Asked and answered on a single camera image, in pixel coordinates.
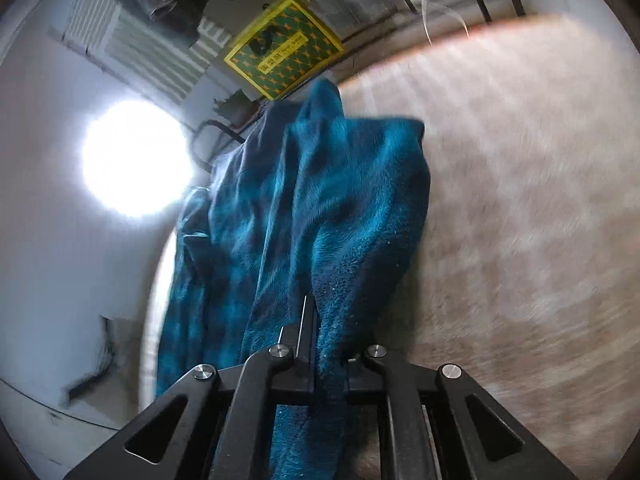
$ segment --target white cable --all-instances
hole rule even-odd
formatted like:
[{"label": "white cable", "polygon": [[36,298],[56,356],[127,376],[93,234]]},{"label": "white cable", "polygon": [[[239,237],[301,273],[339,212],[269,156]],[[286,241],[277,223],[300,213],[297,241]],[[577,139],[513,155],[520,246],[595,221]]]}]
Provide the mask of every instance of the white cable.
[{"label": "white cable", "polygon": [[[420,11],[422,13],[422,25],[424,26],[424,33],[427,35],[427,40],[429,41],[429,44],[433,44],[431,43],[429,28],[427,27],[427,5],[428,4],[429,4],[429,0],[420,0]],[[432,2],[431,5],[441,8],[447,14],[450,14],[451,16],[456,18],[460,23],[462,23],[462,26],[465,27],[466,35],[467,36],[469,35],[469,30],[468,28],[466,28],[465,20],[463,20],[462,16],[460,16],[455,10],[450,9],[449,7],[446,7],[444,5],[437,4],[435,2]]]}]

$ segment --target triangular cutout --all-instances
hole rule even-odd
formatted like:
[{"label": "triangular cutout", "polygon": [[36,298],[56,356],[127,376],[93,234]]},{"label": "triangular cutout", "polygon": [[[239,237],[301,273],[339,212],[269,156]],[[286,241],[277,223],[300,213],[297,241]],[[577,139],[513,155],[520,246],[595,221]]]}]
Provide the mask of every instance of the triangular cutout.
[{"label": "triangular cutout", "polygon": [[498,462],[522,450],[522,441],[480,399],[470,395],[465,400],[489,462]]},{"label": "triangular cutout", "polygon": [[151,463],[160,463],[186,406],[186,396],[176,397],[156,418],[131,437],[125,449]]}]

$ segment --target bolt head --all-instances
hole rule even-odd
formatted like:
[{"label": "bolt head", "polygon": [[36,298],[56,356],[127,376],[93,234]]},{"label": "bolt head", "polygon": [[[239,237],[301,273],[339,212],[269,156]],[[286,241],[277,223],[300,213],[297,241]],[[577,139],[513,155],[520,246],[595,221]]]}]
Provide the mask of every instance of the bolt head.
[{"label": "bolt head", "polygon": [[191,375],[199,381],[206,381],[216,373],[216,369],[211,365],[196,365],[191,369]]},{"label": "bolt head", "polygon": [[458,365],[444,365],[442,367],[442,374],[447,379],[457,379],[462,375],[462,370]]},{"label": "bolt head", "polygon": [[289,347],[287,345],[283,345],[278,343],[277,345],[273,345],[269,348],[269,354],[274,357],[286,357],[289,355]]},{"label": "bolt head", "polygon": [[382,345],[371,345],[367,348],[367,354],[374,358],[384,357],[386,355],[386,348]]}]

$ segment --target yellow border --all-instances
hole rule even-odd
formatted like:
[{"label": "yellow border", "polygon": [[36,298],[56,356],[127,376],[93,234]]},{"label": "yellow border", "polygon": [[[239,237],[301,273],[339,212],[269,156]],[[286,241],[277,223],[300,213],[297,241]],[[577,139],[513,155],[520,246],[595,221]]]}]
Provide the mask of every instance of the yellow border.
[{"label": "yellow border", "polygon": [[[320,32],[322,32],[329,41],[334,45],[334,47],[338,50],[332,56],[329,56],[327,59],[313,67],[309,72],[302,76],[302,78],[298,79],[293,84],[286,87],[282,92],[280,92],[276,97],[272,97],[264,88],[259,86],[254,80],[245,72],[242,71],[235,63],[230,62],[231,58],[235,56],[236,52],[240,50],[244,45],[255,35],[255,33],[264,27],[267,23],[269,23],[273,18],[275,18],[278,14],[280,14],[284,9],[289,6],[295,6],[302,14],[308,17],[309,21],[313,23]],[[337,59],[341,53],[344,52],[344,47],[340,43],[338,37],[330,30],[328,30],[322,22],[316,18],[309,10],[306,10],[302,7],[296,0],[282,0],[279,4],[277,4],[273,9],[270,9],[267,13],[258,16],[255,20],[253,20],[249,25],[247,25],[242,32],[238,35],[238,39],[236,40],[236,44],[232,47],[228,54],[225,56],[225,62],[231,68],[233,68],[236,72],[238,72],[244,79],[246,79],[249,83],[251,83],[258,92],[267,97],[270,100],[276,100],[280,95],[286,93],[292,88],[295,88],[300,82],[304,81],[306,78],[310,77],[312,74],[320,70],[322,67],[326,66],[328,63]]]}]

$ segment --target blue towel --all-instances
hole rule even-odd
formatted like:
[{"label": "blue towel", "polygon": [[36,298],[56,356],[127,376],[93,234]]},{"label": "blue towel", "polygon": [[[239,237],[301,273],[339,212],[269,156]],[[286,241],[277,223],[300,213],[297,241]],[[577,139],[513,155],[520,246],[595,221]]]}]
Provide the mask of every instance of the blue towel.
[{"label": "blue towel", "polygon": [[366,336],[407,270],[427,213],[422,123],[350,119],[316,84],[276,102],[244,145],[216,161],[178,222],[174,282],[158,354],[158,394],[191,367],[240,364],[300,319],[320,318],[316,400],[281,407],[275,479],[330,480],[344,447],[340,361]]}]

